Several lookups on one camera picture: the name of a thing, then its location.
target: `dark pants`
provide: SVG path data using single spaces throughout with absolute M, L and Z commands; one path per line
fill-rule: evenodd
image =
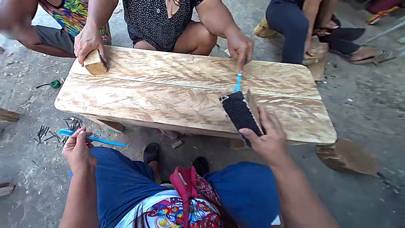
M 119 151 L 93 147 L 97 159 L 97 209 L 100 227 L 115 227 L 142 200 L 169 188 L 155 184 L 152 169 Z M 276 181 L 264 165 L 241 162 L 204 178 L 229 214 L 243 227 L 270 227 L 280 211 Z
M 302 2 L 294 0 L 272 0 L 267 7 L 266 19 L 269 27 L 284 36 L 282 62 L 302 64 L 305 40 L 308 35 L 309 22 L 302 12 Z M 323 40 L 330 49 L 350 55 L 360 46 L 343 39 Z

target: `hand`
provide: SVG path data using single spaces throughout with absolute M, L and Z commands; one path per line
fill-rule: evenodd
M 252 148 L 262 155 L 270 166 L 275 166 L 280 159 L 289 156 L 286 150 L 286 134 L 276 116 L 269 114 L 263 107 L 259 107 L 258 111 L 265 135 L 259 137 L 248 128 L 242 128 L 239 132 L 250 141 Z
M 96 49 L 100 51 L 101 58 L 106 62 L 107 58 L 104 54 L 104 43 L 100 30 L 96 25 L 88 21 L 83 30 L 75 38 L 75 55 L 82 67 L 84 66 L 83 62 L 86 56 Z
M 238 71 L 243 71 L 243 66 L 252 60 L 254 42 L 245 36 L 240 29 L 234 29 L 226 34 L 230 56 L 238 61 Z
M 62 154 L 66 157 L 73 174 L 87 171 L 88 168 L 95 168 L 97 165 L 96 158 L 90 153 L 92 141 L 86 139 L 86 136 L 90 135 L 92 132 L 82 127 L 68 138 L 63 147 Z

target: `toothbrush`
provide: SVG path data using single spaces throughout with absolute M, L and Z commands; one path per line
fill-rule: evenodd
M 63 136 L 72 136 L 74 133 L 74 131 L 71 131 L 69 129 L 63 128 L 61 130 L 59 130 L 58 134 L 63 135 Z M 111 141 L 107 141 L 104 139 L 99 139 L 99 138 L 93 138 L 93 137 L 89 137 L 86 136 L 87 139 L 95 141 L 95 142 L 102 142 L 105 144 L 109 144 L 109 145 L 114 145 L 114 146 L 126 146 L 126 144 L 124 143 L 120 143 L 120 142 L 111 142 Z
M 235 88 L 233 89 L 234 92 L 238 92 L 241 90 L 241 80 L 242 80 L 242 73 L 238 73 L 238 83 L 236 84 Z

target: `wooden bench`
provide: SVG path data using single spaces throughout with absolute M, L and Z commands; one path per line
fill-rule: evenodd
M 237 82 L 229 58 L 105 47 L 109 71 L 91 75 L 76 60 L 55 100 L 73 112 L 121 131 L 120 123 L 240 138 L 218 97 Z M 336 132 L 308 68 L 252 61 L 242 88 L 250 88 L 282 122 L 288 140 L 334 143 Z

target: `black polka dot blouse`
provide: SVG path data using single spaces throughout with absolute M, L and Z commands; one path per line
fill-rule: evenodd
M 145 40 L 159 51 L 172 52 L 193 8 L 202 1 L 180 0 L 179 10 L 169 19 L 165 0 L 123 0 L 128 33 L 134 43 Z

